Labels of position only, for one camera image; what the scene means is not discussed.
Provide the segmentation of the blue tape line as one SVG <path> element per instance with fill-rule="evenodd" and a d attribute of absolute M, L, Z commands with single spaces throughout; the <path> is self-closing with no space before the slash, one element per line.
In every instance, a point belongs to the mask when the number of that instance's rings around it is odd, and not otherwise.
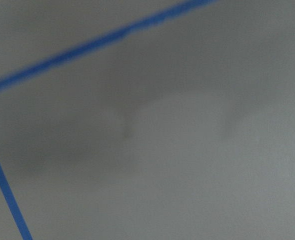
<path fill-rule="evenodd" d="M 0 91 L 10 88 L 16 84 L 20 84 L 21 82 L 35 77 L 36 75 L 59 67 L 90 52 L 102 49 L 107 45 L 120 41 L 130 34 L 160 25 L 165 21 L 179 17 L 194 9 L 204 7 L 210 3 L 212 3 L 211 0 L 185 0 L 145 16 L 141 19 L 135 20 L 129 24 L 118 27 L 84 43 L 63 50 L 32 65 L 1 77 Z"/>
<path fill-rule="evenodd" d="M 26 224 L 22 212 L 17 204 L 16 198 L 11 190 L 8 180 L 0 164 L 0 190 L 11 212 L 14 222 L 23 240 L 33 240 L 31 232 Z"/>

